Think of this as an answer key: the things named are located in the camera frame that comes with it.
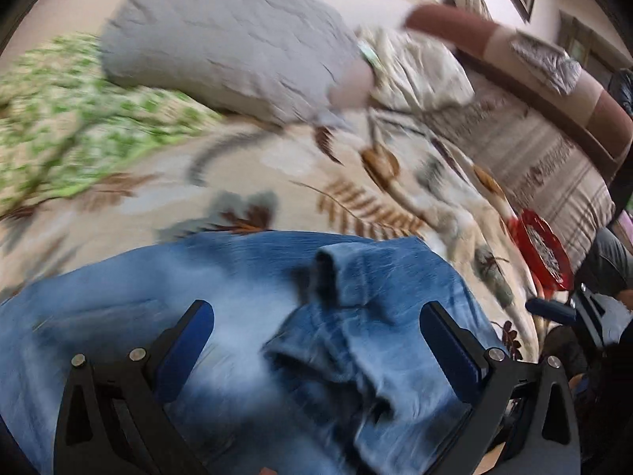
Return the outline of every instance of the green leaf pattern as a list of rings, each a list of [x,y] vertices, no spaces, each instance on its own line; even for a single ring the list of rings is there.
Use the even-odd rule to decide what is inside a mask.
[[[179,91],[111,84],[94,35],[55,38],[0,78],[0,215],[72,196],[219,118]]]

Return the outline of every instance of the gray pillow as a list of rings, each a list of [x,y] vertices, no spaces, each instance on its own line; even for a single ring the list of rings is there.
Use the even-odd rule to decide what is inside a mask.
[[[176,89],[279,124],[327,114],[328,89],[360,57],[317,0],[126,0],[101,48],[118,85]]]

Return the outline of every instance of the crumpled cloth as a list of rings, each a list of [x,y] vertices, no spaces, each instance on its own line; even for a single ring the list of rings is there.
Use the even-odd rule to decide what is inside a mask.
[[[111,84],[99,47],[91,34],[59,36],[0,76],[0,215],[78,194],[220,120],[179,91]]]
[[[343,256],[346,244],[360,248],[358,255],[348,251]],[[166,412],[210,473],[248,475],[269,467],[280,475],[353,475],[348,463],[333,457],[302,425],[302,414],[262,355],[262,346],[271,337],[275,339],[269,352],[279,341],[275,333],[292,311],[304,306],[316,310],[317,295],[328,290],[330,301],[346,303],[347,319],[341,320],[340,309],[321,314],[322,319],[331,319],[332,327],[342,325],[340,334],[333,331],[331,338],[354,335],[349,344],[354,355],[359,354],[348,368],[354,370],[355,380],[366,380],[362,392],[348,384],[347,394],[358,401],[373,386],[379,395],[388,396],[396,411],[397,421],[383,416],[359,440],[370,447],[368,440],[376,439],[376,455],[385,452],[389,441],[399,441],[400,448],[408,449],[408,454],[400,452],[402,463],[411,464],[408,455],[416,464],[428,464],[464,406],[451,395],[422,341],[417,318],[421,304],[441,301],[462,327],[486,339],[483,344],[498,342],[460,277],[422,242],[381,243],[382,253],[370,248],[367,255],[364,245],[371,247],[373,242],[309,232],[244,237],[207,232],[131,250],[34,283],[0,305],[0,416],[39,473],[52,474],[53,439],[70,359],[81,352],[91,361],[107,362],[123,358],[132,348],[148,347],[201,298],[213,305],[215,330]],[[350,278],[341,273],[336,285],[324,285],[324,256],[335,258],[337,266],[347,260],[345,274]],[[363,269],[356,273],[351,269],[355,265]],[[365,300],[364,306],[353,306]],[[291,322],[302,317],[311,319],[307,313],[296,313]],[[357,328],[365,325],[366,330]],[[311,331],[309,326],[303,330]],[[292,336],[299,331],[287,330]],[[314,345],[325,331],[319,327]],[[403,358],[394,361],[401,367],[415,362],[416,367],[400,378],[393,377],[398,365],[387,369],[388,356],[378,355],[382,347],[393,353],[396,340]],[[373,354],[375,361],[366,364]],[[361,359],[362,366],[357,364]],[[403,383],[400,388],[391,387],[396,380]],[[409,435],[415,443],[406,445],[396,437],[407,430],[419,433]],[[393,458],[387,461],[394,464]],[[382,473],[409,472],[398,468]]]
[[[492,15],[490,14],[490,10],[488,9],[488,5],[486,5],[485,0],[453,0],[455,2],[455,7],[458,9],[464,9],[468,12],[472,12],[484,19],[489,21],[493,20]]]
[[[582,74],[582,66],[567,52],[536,37],[518,33],[510,47],[530,72],[557,94],[574,91]]]
[[[361,27],[356,35],[375,72],[371,96],[387,109],[419,115],[473,99],[466,72],[437,39],[381,27]]]
[[[265,353],[341,462],[419,475],[468,410],[420,333],[421,307],[433,300],[486,348],[499,347],[463,279],[419,239],[319,248],[309,303]]]

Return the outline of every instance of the floral bedspread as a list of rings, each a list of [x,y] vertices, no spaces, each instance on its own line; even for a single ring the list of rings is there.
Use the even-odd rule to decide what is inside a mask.
[[[69,198],[0,222],[0,301],[25,285],[204,230],[417,236],[465,279],[515,358],[535,361],[536,293],[489,176],[429,129],[350,112],[354,131],[248,118],[137,159]]]
[[[95,36],[55,38],[0,77],[0,216],[72,196],[218,119],[178,91],[108,82]]]

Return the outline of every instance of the metal screw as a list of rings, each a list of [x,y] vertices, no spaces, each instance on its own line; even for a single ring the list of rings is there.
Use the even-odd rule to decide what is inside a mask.
[[[145,348],[134,348],[130,352],[130,359],[133,361],[142,361],[145,358]]]
[[[70,363],[75,368],[80,368],[81,366],[85,364],[85,355],[83,353],[78,353],[70,360]]]
[[[554,355],[550,355],[548,357],[548,364],[552,366],[553,368],[559,368],[563,365],[560,359],[558,357],[555,357]]]
[[[501,362],[506,358],[506,354],[501,348],[491,348],[488,351],[488,357],[493,361]]]

